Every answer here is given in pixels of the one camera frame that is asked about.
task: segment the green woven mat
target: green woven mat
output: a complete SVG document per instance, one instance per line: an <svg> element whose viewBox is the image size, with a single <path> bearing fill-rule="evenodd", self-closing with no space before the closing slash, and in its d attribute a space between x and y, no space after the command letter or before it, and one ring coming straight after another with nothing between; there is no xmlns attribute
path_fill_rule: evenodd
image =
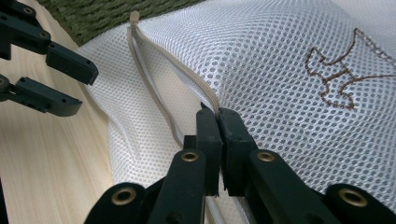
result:
<svg viewBox="0 0 396 224"><path fill-rule="evenodd" d="M129 20L131 11L150 18L203 0L37 0L79 45Z"/></svg>

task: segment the brown stitching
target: brown stitching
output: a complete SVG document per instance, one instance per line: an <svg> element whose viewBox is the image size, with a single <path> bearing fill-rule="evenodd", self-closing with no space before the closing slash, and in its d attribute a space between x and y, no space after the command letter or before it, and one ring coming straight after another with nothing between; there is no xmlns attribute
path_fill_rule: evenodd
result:
<svg viewBox="0 0 396 224"><path fill-rule="evenodd" d="M361 40L363 40L363 43L365 44L365 46L367 46L370 51L372 51L373 53L375 53L376 55L379 56L379 58L386 60L387 62L391 63L392 66L396 66L396 62L390 57L388 56L388 54L386 54L384 51L381 50L381 48L379 48L373 40L371 40L369 37L367 37L364 32L362 32L361 30L359 30L358 28L354 29L353 31L354 35L353 35L353 41L352 44L349 46L349 48L346 50L346 53L343 54L341 57L337 58L336 60L326 63L325 59L326 57L318 50L317 47L313 47L311 50L309 50L305 63L304 63L304 67L305 70L307 71L309 76L319 76L322 79L322 83L323 85L325 85L326 87L326 91L321 92L320 98L322 99L322 101L324 103L326 103L326 105L328 106L333 106L335 108L344 108L344 109L354 109L355 108L355 102L353 101L353 98L351 96L350 93L346 93L344 92L345 88L348 85L351 85L355 82L358 81L363 81L364 79L369 79L369 78L384 78L384 77L396 77L395 75L378 75L378 76L368 76L368 77L355 77L353 76L352 72L347 68L347 65L343 62L343 60L345 59L346 56L349 55L349 53L353 50L353 48L356 45L357 42L357 37L360 37ZM312 71L312 69L309 67L309 60L312 57L313 52L316 52L316 54L320 57L319 59L319 63L325 65L325 66L332 66L332 65L336 65L337 63L340 63L341 65L343 65L345 68L344 70L342 70L341 72L338 72L330 77L325 77L322 74L320 74L319 72L314 72ZM327 100L325 97L326 95L328 95L331 92L331 86L330 86L330 82L338 77L341 77L342 75L349 75L349 78L351 78L351 80L347 81L346 83L344 83L341 88L337 91L338 95L340 96L345 96L348 101L349 101L349 105L338 105L336 103L333 103L329 100Z"/></svg>

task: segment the beige zipper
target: beige zipper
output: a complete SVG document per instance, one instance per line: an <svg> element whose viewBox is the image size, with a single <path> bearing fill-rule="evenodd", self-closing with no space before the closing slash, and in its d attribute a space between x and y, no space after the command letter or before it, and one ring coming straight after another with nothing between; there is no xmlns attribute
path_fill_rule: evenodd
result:
<svg viewBox="0 0 396 224"><path fill-rule="evenodd" d="M158 50L163 55L163 57L165 57L178 71L180 71L182 73L182 75L184 75L185 78L190 80L194 84L194 86L199 89L199 90L195 90L193 87L190 86L190 88L193 89L193 91L195 93L202 92L204 94L204 96L205 96L204 103L208 102L210 104L209 107L212 108L213 112L217 116L219 113L219 98L214 93L214 91L209 87L209 85L206 82L204 82L199 77L199 75L194 73L189 67L187 67L186 65L181 63L178 59L176 59L167 50L163 49L161 46L152 42L140 31L139 27L137 26L137 24L139 23L139 12L138 11L133 11L131 13L130 21L131 21L130 35L133 36L134 38L136 38L138 36L142 41L150 44L152 47L154 47L156 50Z"/></svg>

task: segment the mesh bag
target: mesh bag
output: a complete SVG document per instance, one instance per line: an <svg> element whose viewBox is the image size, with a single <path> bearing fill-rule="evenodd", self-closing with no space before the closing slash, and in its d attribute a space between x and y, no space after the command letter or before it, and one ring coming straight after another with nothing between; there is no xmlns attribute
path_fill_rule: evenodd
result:
<svg viewBox="0 0 396 224"><path fill-rule="evenodd" d="M395 28L382 24L386 32L378 32L356 5L337 5L207 1L138 27L204 80L220 106L239 112L259 148L279 153L309 187L323 192L348 183L396 211ZM386 24L396 14L384 15ZM115 182L146 187L166 174L179 149L169 125L194 134L205 96L195 96L166 57L136 39L150 74L144 81L127 26L79 53L101 74L89 92L110 117ZM217 223L249 222L241 200L219 197L208 206Z"/></svg>

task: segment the wooden table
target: wooden table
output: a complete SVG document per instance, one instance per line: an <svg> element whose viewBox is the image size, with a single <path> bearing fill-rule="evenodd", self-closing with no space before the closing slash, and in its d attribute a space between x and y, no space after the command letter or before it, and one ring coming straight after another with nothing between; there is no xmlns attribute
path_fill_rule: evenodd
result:
<svg viewBox="0 0 396 224"><path fill-rule="evenodd" d="M34 0L37 18L52 40L77 45ZM30 77L83 101L73 117L58 118L7 101L0 103L0 177L10 223L82 223L111 187L107 117L84 86L46 66L45 56L12 47L0 74L16 83Z"/></svg>

